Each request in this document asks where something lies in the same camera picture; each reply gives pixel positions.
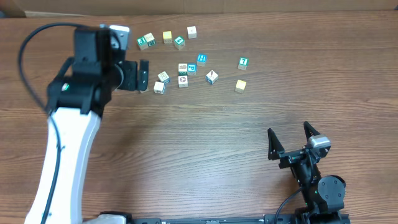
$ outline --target yellow cube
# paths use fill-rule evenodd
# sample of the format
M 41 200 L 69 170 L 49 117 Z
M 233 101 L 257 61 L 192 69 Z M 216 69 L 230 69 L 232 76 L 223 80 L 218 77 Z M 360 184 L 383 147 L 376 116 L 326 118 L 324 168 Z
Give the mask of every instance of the yellow cube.
M 171 44 L 173 42 L 173 40 L 172 40 L 172 32 L 171 31 L 163 32 L 163 41 L 164 41 L 165 44 Z
M 246 88 L 246 82 L 238 80 L 238 82 L 236 83 L 235 91 L 238 93 L 243 93 L 245 88 Z

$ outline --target block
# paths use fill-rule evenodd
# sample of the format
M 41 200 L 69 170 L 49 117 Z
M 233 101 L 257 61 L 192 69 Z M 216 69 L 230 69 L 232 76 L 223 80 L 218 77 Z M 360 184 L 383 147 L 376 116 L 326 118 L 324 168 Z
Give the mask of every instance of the block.
M 198 66 L 206 66 L 206 61 L 207 61 L 207 55 L 204 54 L 198 54 L 198 58 L 197 58 L 197 65 Z
M 163 32 L 163 42 L 165 44 L 171 44 L 173 42 L 172 39 L 172 32 L 171 31 L 165 31 Z
M 159 80 L 164 84 L 170 82 L 170 77 L 166 72 L 162 72 L 162 73 L 158 74 L 157 76 L 159 77 Z
M 247 58 L 239 59 L 238 69 L 246 70 L 248 68 L 248 65 L 249 65 L 249 59 L 247 59 Z
M 148 43 L 148 47 L 151 47 L 156 44 L 155 37 L 152 35 L 152 33 L 144 35 L 144 38 Z
M 166 92 L 166 84 L 155 82 L 154 91 L 155 93 L 164 94 Z
M 188 76 L 183 75 L 178 77 L 178 85 L 180 88 L 188 87 Z
M 188 75 L 188 64 L 179 64 L 178 65 L 178 75 Z
M 148 91 L 149 90 L 149 87 L 147 87 L 147 89 L 146 90 L 144 90 L 144 91 L 139 91 L 140 93 L 145 93 L 146 91 Z
M 196 38 L 197 37 L 197 27 L 187 27 L 188 30 L 188 39 Z
M 188 75 L 196 75 L 197 74 L 197 65 L 194 63 L 189 63 L 187 72 L 188 72 Z
M 175 46 L 177 49 L 179 49 L 179 50 L 181 50 L 183 47 L 185 47 L 185 40 L 184 40 L 184 38 L 182 38 L 181 36 L 177 37 L 177 38 L 174 40 L 174 46 Z
M 206 80 L 210 84 L 214 84 L 218 80 L 218 74 L 212 70 L 206 75 Z
M 238 93 L 243 93 L 244 89 L 246 88 L 246 82 L 242 80 L 238 80 L 236 82 L 235 91 Z
M 140 50 L 144 50 L 148 48 L 148 42 L 145 40 L 144 37 L 140 37 L 137 39 L 138 47 Z

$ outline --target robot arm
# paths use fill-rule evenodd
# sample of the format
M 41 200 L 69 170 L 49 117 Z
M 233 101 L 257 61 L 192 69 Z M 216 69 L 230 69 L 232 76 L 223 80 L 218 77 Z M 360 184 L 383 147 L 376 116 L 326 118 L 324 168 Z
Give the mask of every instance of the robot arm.
M 75 56 L 69 58 L 47 88 L 49 140 L 39 189 L 25 224 L 43 223 L 49 195 L 49 213 L 44 223 L 82 223 L 81 197 L 91 145 L 100 127 L 105 105 L 111 92 L 146 90 L 148 61 L 125 61 L 130 30 L 128 27 L 78 27 L 75 30 Z M 64 74 L 72 66 L 72 76 Z M 61 152 L 57 169 L 57 132 Z M 58 171 L 55 188 L 54 170 Z M 122 217 L 109 218 L 108 223 Z

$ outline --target wooden table surface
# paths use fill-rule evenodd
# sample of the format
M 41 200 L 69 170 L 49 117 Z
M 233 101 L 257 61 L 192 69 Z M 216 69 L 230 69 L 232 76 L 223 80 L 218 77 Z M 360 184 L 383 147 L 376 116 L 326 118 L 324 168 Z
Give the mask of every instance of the wooden table surface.
M 134 217 L 250 217 L 275 213 L 298 185 L 267 160 L 267 128 L 287 150 L 305 144 L 309 121 L 332 141 L 318 165 L 347 182 L 353 223 L 398 222 L 398 13 L 303 12 L 205 16 L 0 19 L 0 223 L 23 223 L 39 184 L 47 122 L 17 73 L 23 39 L 50 22 L 122 24 L 132 29 L 128 60 L 150 60 L 150 91 L 117 91 L 92 147 L 83 214 Z M 162 32 L 197 39 L 179 51 Z M 153 33 L 155 47 L 135 39 Z M 72 55 L 73 29 L 44 31 L 29 43 L 25 70 L 45 88 Z M 207 54 L 206 67 L 178 88 L 177 64 Z M 249 59 L 238 70 L 240 57 Z M 165 95 L 157 74 L 171 76 Z M 220 79 L 210 85 L 205 75 Z M 234 87 L 247 81 L 243 94 Z M 302 197 L 283 213 L 304 206 Z

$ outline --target wooden table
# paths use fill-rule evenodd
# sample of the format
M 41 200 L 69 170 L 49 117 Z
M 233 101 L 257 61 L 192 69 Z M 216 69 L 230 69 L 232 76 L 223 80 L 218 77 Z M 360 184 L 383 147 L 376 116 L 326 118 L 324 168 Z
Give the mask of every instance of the wooden table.
M 305 144 L 309 121 L 332 141 L 322 175 L 347 182 L 353 223 L 398 222 L 398 14 L 303 12 L 205 16 L 0 19 L 0 223 L 23 223 L 35 197 L 47 123 L 22 86 L 17 51 L 36 27 L 58 21 L 132 29 L 128 60 L 150 60 L 146 93 L 117 91 L 91 150 L 83 214 L 103 210 L 134 217 L 249 217 L 275 213 L 298 186 L 290 170 L 267 160 L 267 128 L 288 150 Z M 162 32 L 197 39 L 179 51 Z M 153 33 L 157 45 L 135 42 Z M 72 28 L 32 40 L 25 70 L 45 88 L 72 55 Z M 177 64 L 207 54 L 206 67 L 178 88 Z M 246 71 L 238 70 L 247 57 Z M 172 82 L 153 92 L 157 74 Z M 210 85 L 205 74 L 219 73 Z M 243 94 L 236 81 L 247 81 Z M 301 196 L 284 213 L 303 206 Z

